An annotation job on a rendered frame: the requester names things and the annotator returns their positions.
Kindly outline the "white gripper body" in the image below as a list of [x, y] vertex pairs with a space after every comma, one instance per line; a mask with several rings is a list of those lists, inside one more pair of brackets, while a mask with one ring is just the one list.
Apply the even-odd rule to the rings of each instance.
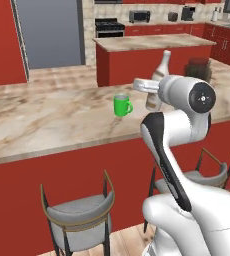
[[133, 81], [133, 89], [145, 93], [157, 93], [159, 82], [149, 79], [135, 78]]

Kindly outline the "red dining counter base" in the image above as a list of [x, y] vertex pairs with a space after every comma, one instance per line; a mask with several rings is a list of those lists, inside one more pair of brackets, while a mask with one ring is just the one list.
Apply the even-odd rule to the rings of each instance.
[[38, 256], [51, 250], [40, 192], [51, 206], [99, 194], [104, 172], [115, 189], [112, 229], [142, 223], [152, 166], [138, 123], [119, 142], [0, 164], [0, 256]]

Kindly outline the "red tall cabinet panel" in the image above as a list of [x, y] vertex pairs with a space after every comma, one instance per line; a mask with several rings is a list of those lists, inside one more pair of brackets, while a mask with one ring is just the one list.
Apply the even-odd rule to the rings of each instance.
[[0, 0], [0, 85], [26, 81], [11, 0]]

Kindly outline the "pale liquor bottle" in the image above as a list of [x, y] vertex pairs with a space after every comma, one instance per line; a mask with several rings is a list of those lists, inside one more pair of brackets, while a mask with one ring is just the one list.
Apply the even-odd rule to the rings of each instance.
[[[171, 52], [169, 50], [165, 50], [163, 52], [163, 58], [161, 63], [156, 68], [152, 75], [152, 79], [154, 81], [160, 81], [163, 77], [169, 74], [169, 59], [171, 56]], [[146, 100], [146, 108], [151, 112], [157, 112], [161, 107], [161, 100], [158, 97], [158, 93], [149, 93]]]

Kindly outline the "green mug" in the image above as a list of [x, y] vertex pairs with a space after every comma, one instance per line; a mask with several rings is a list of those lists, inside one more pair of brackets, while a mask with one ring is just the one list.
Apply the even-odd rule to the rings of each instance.
[[133, 105], [126, 94], [117, 94], [113, 97], [114, 114], [118, 117], [126, 116], [133, 111]]

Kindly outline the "black and steel stove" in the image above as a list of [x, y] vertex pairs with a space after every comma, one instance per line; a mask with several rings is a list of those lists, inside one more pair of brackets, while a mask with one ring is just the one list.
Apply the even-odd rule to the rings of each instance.
[[95, 20], [97, 38], [123, 37], [125, 26], [116, 18], [97, 18]]

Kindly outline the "dark brown jar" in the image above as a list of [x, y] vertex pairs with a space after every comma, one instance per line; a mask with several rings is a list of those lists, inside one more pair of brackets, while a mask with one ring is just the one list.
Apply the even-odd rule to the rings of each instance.
[[191, 58], [185, 66], [185, 75], [210, 82], [212, 71], [211, 60], [205, 58]]

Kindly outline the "red base cabinet run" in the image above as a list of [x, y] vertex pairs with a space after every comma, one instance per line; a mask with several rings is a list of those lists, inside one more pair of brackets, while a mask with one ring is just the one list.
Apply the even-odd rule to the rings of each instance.
[[162, 25], [141, 25], [126, 26], [126, 36], [144, 35], [164, 35], [164, 34], [189, 34], [202, 37], [204, 33], [204, 23], [197, 24], [162, 24]]
[[205, 24], [203, 38], [215, 42], [211, 57], [230, 65], [230, 28]]

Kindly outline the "red wall cabinet run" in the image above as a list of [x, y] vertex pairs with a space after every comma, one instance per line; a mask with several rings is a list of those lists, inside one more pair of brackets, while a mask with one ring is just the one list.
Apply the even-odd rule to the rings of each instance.
[[221, 3], [222, 0], [94, 0], [95, 4], [179, 4], [186, 3]]

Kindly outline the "red kitchen island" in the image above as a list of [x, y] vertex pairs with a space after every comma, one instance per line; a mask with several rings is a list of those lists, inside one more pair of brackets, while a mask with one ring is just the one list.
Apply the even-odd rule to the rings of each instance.
[[171, 52], [169, 73], [184, 75], [192, 58], [208, 60], [215, 42], [188, 34], [96, 38], [96, 68], [99, 87], [131, 84], [135, 78], [150, 79]]

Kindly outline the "white paper towel roll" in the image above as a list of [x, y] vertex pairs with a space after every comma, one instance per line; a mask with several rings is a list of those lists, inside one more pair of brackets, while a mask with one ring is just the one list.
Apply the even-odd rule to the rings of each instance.
[[215, 7], [212, 13], [211, 21], [216, 22], [218, 20], [218, 14], [221, 13], [221, 11], [222, 11], [222, 7]]

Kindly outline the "grey fridge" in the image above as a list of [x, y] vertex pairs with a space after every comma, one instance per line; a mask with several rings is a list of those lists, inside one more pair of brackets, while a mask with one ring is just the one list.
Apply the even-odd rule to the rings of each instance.
[[26, 78], [85, 63], [82, 0], [10, 0]]

